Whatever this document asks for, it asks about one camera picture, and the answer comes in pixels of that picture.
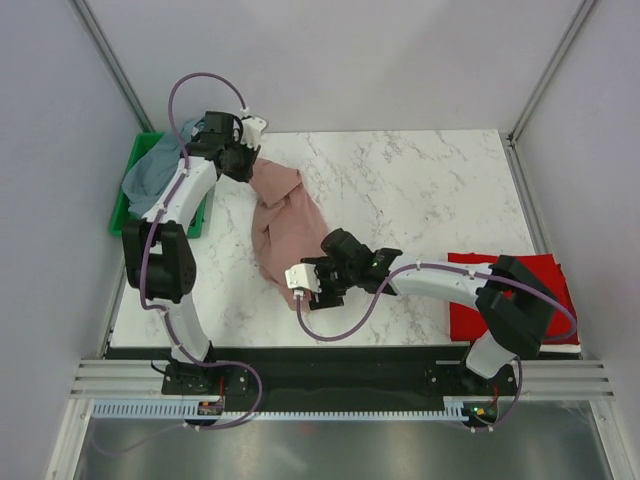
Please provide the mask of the pink t shirt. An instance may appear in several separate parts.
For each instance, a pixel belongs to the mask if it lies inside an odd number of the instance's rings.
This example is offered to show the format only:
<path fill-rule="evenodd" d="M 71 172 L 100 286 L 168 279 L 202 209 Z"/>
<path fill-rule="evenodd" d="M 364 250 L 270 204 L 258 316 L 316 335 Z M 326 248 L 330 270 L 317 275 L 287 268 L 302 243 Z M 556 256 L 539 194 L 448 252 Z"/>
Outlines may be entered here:
<path fill-rule="evenodd" d="M 293 310 L 295 299 L 285 271 L 303 258 L 322 254 L 328 226 L 299 170 L 259 158 L 249 185 L 257 195 L 251 240 L 259 271 Z"/>

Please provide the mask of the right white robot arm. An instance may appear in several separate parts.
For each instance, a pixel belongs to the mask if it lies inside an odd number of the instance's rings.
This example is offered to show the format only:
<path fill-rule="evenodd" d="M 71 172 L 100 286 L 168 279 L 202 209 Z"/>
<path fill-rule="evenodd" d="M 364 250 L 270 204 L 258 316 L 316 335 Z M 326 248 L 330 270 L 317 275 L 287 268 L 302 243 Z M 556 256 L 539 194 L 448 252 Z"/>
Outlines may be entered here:
<path fill-rule="evenodd" d="M 457 371 L 468 393 L 483 392 L 512 361 L 540 353 L 557 299 L 515 257 L 480 264 L 422 262 L 399 249 L 372 250 L 344 229 L 328 234 L 321 249 L 323 256 L 304 258 L 285 272 L 297 309 L 304 297 L 312 310 L 341 306 L 346 292 L 357 287 L 375 299 L 428 296 L 478 312 L 486 330 Z"/>

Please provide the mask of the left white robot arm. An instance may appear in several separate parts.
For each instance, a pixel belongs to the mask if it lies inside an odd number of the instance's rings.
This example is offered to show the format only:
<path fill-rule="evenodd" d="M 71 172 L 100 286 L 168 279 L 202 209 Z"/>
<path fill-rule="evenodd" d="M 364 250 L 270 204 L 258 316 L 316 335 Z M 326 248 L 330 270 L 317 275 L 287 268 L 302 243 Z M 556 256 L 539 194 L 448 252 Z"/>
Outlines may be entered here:
<path fill-rule="evenodd" d="M 222 176 L 247 182 L 261 150 L 265 119 L 207 112 L 195 131 L 175 135 L 179 160 L 154 205 L 122 229 L 125 271 L 144 310 L 154 312 L 171 342 L 165 395 L 223 395 L 231 366 L 217 363 L 193 300 L 197 263 L 187 230 Z"/>

